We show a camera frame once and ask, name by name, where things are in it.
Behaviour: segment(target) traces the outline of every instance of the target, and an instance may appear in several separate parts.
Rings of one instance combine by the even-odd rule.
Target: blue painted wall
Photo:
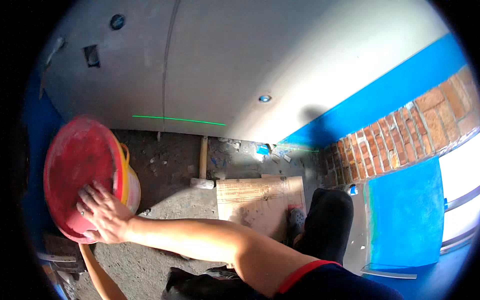
[[[53,107],[47,93],[38,99],[40,80],[32,75],[24,98],[22,121],[27,126],[29,142],[29,176],[28,191],[22,201],[22,210],[27,230],[33,246],[44,249],[42,232],[62,234],[53,223],[43,193],[43,165],[48,146],[61,125],[64,124],[60,114]]]
[[[438,261],[444,193],[438,157],[369,181],[371,258],[375,269]]]
[[[447,34],[279,144],[323,148],[404,106],[466,64],[453,35]]]
[[[442,299],[458,276],[469,249],[470,245],[467,245],[441,255],[436,264],[401,270],[402,273],[417,274],[417,279],[395,279],[372,275],[365,277],[397,289],[403,294],[405,300]]]

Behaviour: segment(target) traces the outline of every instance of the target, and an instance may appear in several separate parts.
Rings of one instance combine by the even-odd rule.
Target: hammer head
[[[201,178],[190,178],[190,187],[192,188],[201,188],[201,189],[213,189],[215,183],[213,180],[201,179]]]

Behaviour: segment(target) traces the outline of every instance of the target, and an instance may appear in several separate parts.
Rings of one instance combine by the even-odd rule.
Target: dark cloth
[[[304,233],[294,249],[321,261],[312,262],[293,272],[282,283],[274,299],[402,299],[396,290],[357,276],[340,266],[343,264],[352,221],[353,203],[347,193],[317,189],[305,219]],[[162,299],[267,298],[235,277],[218,280],[208,274],[195,276],[171,268]]]

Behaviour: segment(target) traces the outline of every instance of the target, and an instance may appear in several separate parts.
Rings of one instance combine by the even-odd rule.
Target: black pants
[[[305,229],[294,249],[300,253],[343,264],[348,235],[353,221],[352,198],[344,191],[317,189],[305,219]],[[209,274],[227,272],[237,279],[218,280]],[[226,266],[193,275],[171,268],[163,300],[264,300],[253,288]]]
[[[352,198],[344,191],[316,189],[305,229],[294,249],[343,264],[353,221]]]

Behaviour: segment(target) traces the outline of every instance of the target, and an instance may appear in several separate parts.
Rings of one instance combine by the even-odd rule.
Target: dirty floor
[[[198,177],[200,136],[178,133],[114,131],[118,140],[130,150],[130,165],[137,172],[142,199],[137,214],[153,219],[218,218],[216,189],[192,189],[190,178]],[[315,152],[276,148],[278,156],[255,152],[259,143],[210,137],[208,141],[207,177],[209,179],[260,178],[261,174],[303,176],[307,210],[313,191],[322,186],[322,164]],[[291,158],[288,163],[283,157]],[[354,197],[355,217],[344,264],[359,274],[365,265],[365,209],[360,192]],[[181,256],[149,247],[124,243],[92,246],[95,257],[115,280],[128,299],[159,299],[165,288],[170,267],[201,274],[221,263],[186,260]],[[88,273],[75,282],[79,300],[100,299]]]

